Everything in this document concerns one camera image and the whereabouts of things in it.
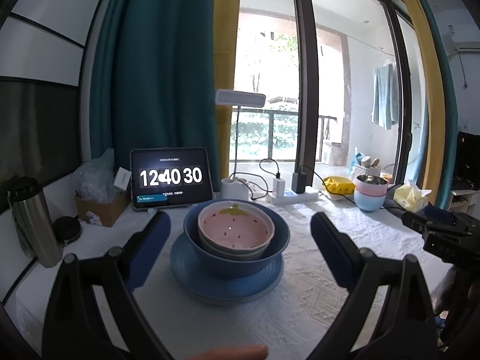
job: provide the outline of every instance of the white wicker basket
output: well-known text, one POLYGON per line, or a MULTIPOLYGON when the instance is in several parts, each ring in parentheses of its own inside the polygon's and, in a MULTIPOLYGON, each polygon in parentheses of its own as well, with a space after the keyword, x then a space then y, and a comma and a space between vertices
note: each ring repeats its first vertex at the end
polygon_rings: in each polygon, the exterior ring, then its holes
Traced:
POLYGON ((365 168, 361 165, 354 165, 353 166, 353 174, 352 174, 352 182, 355 183, 357 181, 357 176, 360 175, 369 175, 369 176, 378 176, 380 177, 382 169, 379 166, 374 168, 365 168))

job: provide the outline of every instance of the yellow curtain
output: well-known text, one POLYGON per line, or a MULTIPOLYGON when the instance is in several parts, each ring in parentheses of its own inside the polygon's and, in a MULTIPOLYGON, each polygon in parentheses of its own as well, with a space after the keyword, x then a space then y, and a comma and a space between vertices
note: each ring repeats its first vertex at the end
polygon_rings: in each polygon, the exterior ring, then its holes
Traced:
MULTIPOLYGON (((233 89, 240 0, 214 0, 215 89, 233 89)), ((220 177, 229 176, 232 107, 217 105, 217 139, 220 177)))
POLYGON ((413 27, 417 33, 425 71, 429 113, 429 139, 423 189, 432 190, 429 200, 431 204, 435 204, 442 173, 443 150, 445 148, 445 97, 443 94, 442 74, 435 51, 434 39, 420 0, 403 0, 403 2, 409 11, 413 27))

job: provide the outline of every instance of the black power adapter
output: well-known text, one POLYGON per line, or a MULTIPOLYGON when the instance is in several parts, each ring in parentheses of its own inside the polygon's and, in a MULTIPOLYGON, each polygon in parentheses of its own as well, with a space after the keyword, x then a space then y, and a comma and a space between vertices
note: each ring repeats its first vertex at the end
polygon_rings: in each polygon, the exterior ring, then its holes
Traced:
POLYGON ((305 193, 307 183, 307 175, 303 172, 295 172, 292 174, 292 191, 295 193, 305 193))

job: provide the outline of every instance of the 12:40 30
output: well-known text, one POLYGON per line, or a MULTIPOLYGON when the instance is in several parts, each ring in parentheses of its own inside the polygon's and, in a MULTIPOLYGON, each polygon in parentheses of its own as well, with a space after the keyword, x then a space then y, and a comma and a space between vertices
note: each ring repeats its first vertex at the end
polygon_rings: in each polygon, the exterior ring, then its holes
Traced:
POLYGON ((171 183, 175 185, 180 184, 182 182, 182 174, 183 182, 186 184, 198 184, 202 182, 202 170, 198 167, 193 169, 188 167, 183 168, 182 172, 177 168, 165 169, 160 173, 156 169, 143 170, 140 172, 140 177, 143 179, 144 187, 157 187, 160 183, 166 183, 167 185, 170 185, 171 183))

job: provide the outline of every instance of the plate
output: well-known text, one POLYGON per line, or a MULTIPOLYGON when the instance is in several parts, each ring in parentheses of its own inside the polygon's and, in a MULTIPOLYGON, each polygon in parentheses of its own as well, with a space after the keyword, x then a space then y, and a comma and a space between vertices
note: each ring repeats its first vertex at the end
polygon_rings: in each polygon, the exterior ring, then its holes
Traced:
POLYGON ((181 234, 170 251, 170 265, 177 281, 196 299, 215 305, 232 305, 257 299, 273 290, 282 279, 281 254, 260 272, 237 279, 221 279, 202 268, 187 236, 181 234))

